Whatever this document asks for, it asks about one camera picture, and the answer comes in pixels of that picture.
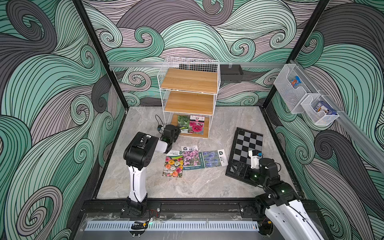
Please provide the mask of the green leaf seed packet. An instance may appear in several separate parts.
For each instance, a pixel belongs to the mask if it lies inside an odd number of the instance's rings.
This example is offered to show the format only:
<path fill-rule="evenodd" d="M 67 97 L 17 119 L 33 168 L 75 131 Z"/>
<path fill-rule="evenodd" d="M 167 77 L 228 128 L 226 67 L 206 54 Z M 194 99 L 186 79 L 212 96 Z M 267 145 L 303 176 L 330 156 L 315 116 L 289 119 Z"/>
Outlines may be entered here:
<path fill-rule="evenodd" d="M 190 116 L 178 115 L 178 127 L 182 134 L 189 133 Z"/>

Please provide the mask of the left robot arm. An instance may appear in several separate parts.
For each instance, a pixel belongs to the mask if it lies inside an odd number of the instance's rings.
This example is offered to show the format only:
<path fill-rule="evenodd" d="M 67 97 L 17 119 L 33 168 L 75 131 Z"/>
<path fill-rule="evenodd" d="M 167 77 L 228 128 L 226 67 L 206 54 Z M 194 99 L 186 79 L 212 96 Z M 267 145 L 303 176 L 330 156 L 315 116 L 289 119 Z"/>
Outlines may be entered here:
<path fill-rule="evenodd" d="M 154 153 L 167 154 L 181 133 L 180 128 L 166 125 L 162 137 L 158 138 L 143 132 L 137 132 L 124 151 L 123 158 L 130 171 L 130 194 L 128 207 L 142 213 L 146 206 L 146 167 Z"/>

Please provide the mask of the lavender seed packet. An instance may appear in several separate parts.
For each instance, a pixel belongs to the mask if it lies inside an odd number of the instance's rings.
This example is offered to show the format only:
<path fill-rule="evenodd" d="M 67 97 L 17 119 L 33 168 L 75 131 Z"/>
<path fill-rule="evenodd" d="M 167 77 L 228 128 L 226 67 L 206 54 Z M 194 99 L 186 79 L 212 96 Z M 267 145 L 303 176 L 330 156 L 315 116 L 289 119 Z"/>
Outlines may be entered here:
<path fill-rule="evenodd" d="M 226 167 L 228 163 L 225 150 L 202 152 L 204 168 Z"/>

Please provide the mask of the mixed colour flower seed packet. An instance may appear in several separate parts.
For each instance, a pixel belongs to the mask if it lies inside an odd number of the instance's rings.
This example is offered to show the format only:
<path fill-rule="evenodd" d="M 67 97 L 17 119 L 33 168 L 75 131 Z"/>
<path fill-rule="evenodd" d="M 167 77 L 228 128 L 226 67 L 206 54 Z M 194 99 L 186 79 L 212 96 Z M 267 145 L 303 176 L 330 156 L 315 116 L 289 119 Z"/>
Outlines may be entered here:
<path fill-rule="evenodd" d="M 181 178 L 183 176 L 184 157 L 182 151 L 169 151 L 163 168 L 163 176 Z"/>

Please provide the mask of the pink flower seed packet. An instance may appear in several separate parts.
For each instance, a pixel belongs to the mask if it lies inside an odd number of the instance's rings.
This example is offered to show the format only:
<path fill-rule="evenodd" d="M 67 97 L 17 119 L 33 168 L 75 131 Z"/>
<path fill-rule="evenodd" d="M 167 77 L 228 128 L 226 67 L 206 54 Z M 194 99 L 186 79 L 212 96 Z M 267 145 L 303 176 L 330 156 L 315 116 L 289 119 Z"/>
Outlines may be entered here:
<path fill-rule="evenodd" d="M 198 146 L 182 146 L 183 167 L 184 170 L 204 169 L 204 160 L 202 152 L 199 152 Z"/>

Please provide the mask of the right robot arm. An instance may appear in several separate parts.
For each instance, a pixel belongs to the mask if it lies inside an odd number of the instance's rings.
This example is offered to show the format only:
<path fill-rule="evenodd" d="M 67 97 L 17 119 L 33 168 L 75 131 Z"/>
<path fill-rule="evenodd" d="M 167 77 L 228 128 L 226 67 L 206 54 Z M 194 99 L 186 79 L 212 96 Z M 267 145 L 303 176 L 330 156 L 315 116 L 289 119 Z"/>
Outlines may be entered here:
<path fill-rule="evenodd" d="M 264 190 L 252 204 L 240 206 L 242 214 L 270 220 L 286 240 L 323 240 L 294 188 L 281 180 L 279 164 L 269 158 L 256 159 L 254 163 L 248 166 L 238 162 L 231 166 L 236 177 Z"/>

